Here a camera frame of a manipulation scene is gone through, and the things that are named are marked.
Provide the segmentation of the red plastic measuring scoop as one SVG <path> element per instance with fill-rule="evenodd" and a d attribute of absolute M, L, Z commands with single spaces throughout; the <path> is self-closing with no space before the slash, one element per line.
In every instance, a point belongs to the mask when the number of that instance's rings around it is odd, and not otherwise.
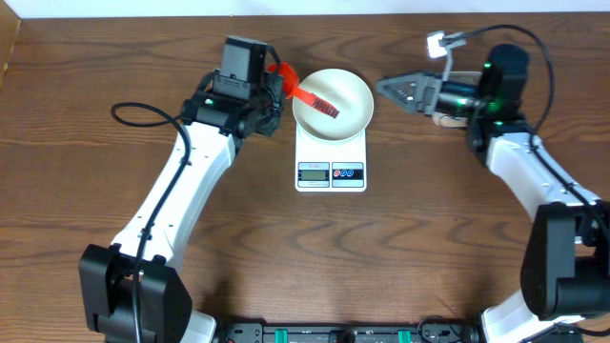
<path fill-rule="evenodd" d="M 337 118 L 339 110 L 328 101 L 305 91 L 299 87 L 300 79 L 296 70 L 288 63 L 282 62 L 279 65 L 272 64 L 267 68 L 268 72 L 278 72 L 283 77 L 282 90 L 287 98 L 296 98 L 309 107 L 322 112 L 332 118 Z"/>

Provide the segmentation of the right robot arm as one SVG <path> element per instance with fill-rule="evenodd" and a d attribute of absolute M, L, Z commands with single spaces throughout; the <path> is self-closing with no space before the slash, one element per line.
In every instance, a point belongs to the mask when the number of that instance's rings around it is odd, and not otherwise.
<path fill-rule="evenodd" d="M 576 182 L 545 150 L 520 111 L 528 53 L 503 44 L 489 52 L 475 85 L 414 71 L 376 82 L 409 113 L 447 114 L 464 124 L 469 150 L 510 189 L 533 221 L 520 288 L 485 310 L 474 342 L 532 342 L 609 311 L 609 204 Z"/>

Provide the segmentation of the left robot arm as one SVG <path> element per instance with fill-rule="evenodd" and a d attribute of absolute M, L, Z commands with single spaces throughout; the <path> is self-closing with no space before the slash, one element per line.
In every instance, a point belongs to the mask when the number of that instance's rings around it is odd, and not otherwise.
<path fill-rule="evenodd" d="M 108 342 L 212 342 L 216 319 L 195 309 L 180 278 L 194 226 L 215 184 L 253 133 L 271 136 L 284 106 L 275 49 L 226 39 L 177 116 L 172 153 L 146 199 L 108 247 L 90 244 L 78 265 L 89 329 Z"/>

